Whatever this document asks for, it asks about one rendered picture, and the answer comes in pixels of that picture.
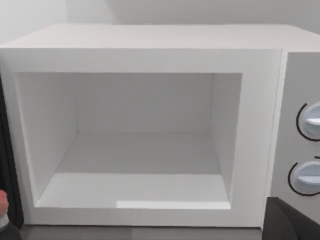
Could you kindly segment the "black microwave door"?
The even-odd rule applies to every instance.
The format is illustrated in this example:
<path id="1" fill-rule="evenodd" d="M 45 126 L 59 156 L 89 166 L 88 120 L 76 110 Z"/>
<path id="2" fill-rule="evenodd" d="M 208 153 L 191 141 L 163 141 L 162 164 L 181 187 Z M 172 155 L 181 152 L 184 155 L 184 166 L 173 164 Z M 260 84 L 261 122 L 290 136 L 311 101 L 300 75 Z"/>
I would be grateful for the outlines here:
<path id="1" fill-rule="evenodd" d="M 24 224 L 3 84 L 0 75 L 0 190 L 7 194 L 8 218 L 20 230 Z"/>

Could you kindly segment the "pale blue microwave knob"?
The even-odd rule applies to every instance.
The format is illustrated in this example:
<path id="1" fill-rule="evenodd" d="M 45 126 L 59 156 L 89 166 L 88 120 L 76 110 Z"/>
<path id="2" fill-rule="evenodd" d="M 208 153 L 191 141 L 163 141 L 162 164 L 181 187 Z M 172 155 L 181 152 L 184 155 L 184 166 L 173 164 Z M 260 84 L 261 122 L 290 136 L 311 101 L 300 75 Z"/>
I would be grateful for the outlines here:
<path id="1" fill-rule="evenodd" d="M 320 101 L 305 103 L 295 119 L 296 129 L 301 137 L 310 142 L 320 142 Z"/>
<path id="2" fill-rule="evenodd" d="M 320 156 L 304 163 L 294 163 L 288 172 L 287 183 L 299 196 L 320 195 Z"/>

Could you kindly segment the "pale microwave oven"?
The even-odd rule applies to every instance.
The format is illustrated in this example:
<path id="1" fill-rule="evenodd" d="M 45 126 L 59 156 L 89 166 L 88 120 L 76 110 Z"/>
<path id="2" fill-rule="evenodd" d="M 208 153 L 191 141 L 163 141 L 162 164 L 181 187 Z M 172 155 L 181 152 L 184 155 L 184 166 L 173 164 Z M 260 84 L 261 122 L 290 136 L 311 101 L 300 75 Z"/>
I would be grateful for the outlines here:
<path id="1" fill-rule="evenodd" d="M 0 45 L 24 222 L 263 225 L 308 162 L 320 34 L 291 25 L 58 24 Z"/>

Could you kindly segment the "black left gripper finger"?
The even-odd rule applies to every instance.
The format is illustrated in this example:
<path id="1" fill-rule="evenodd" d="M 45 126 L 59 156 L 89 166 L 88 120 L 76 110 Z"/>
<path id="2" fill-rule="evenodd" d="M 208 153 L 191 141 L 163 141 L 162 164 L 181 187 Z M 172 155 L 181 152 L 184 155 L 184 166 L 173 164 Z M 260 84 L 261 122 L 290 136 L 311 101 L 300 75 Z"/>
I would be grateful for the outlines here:
<path id="1" fill-rule="evenodd" d="M 320 240 L 320 224 L 282 199 L 268 197 L 262 240 Z"/>

